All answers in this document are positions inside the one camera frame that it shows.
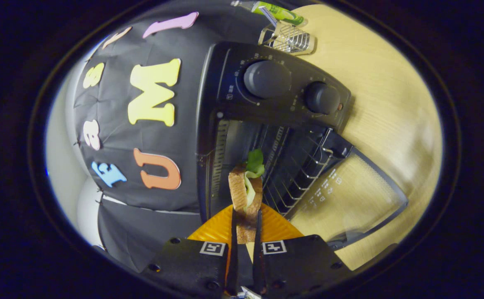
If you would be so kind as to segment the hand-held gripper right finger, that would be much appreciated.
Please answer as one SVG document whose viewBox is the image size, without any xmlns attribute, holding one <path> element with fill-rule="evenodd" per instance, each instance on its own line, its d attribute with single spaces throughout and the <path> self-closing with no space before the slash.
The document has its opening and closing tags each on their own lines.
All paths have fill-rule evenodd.
<svg viewBox="0 0 484 299">
<path fill-rule="evenodd" d="M 352 277 L 322 237 L 302 234 L 270 206 L 257 223 L 253 278 L 262 297 L 318 297 Z"/>
</svg>

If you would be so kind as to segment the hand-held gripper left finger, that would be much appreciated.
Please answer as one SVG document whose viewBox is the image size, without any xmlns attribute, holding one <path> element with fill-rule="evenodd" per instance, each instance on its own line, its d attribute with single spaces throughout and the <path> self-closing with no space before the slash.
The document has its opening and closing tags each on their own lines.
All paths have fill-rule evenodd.
<svg viewBox="0 0 484 299">
<path fill-rule="evenodd" d="M 236 212 L 227 206 L 187 238 L 174 237 L 141 277 L 173 297 L 229 297 L 236 293 Z"/>
</svg>

